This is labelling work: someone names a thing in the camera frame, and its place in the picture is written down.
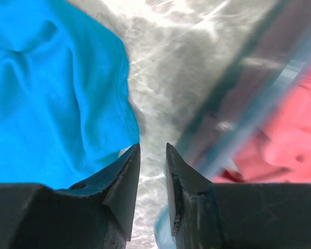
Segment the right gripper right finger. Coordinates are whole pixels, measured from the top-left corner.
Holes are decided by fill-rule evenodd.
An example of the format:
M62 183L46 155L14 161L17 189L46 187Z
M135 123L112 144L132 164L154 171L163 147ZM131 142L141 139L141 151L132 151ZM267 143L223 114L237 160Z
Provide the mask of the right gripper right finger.
M216 184L166 146L177 248L311 248L311 184Z

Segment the blue t-shirt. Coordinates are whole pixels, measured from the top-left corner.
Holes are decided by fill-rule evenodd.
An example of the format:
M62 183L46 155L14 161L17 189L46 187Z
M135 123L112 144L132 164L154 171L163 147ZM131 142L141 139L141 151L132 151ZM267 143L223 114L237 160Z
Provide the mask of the blue t-shirt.
M122 41L67 1L0 1L0 183L67 188L139 142Z

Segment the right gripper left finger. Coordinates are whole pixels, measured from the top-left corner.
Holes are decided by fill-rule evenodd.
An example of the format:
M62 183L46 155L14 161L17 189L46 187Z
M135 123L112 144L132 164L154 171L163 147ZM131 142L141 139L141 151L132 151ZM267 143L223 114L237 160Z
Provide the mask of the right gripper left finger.
M68 189L0 184L0 248L125 248L139 172L135 144Z

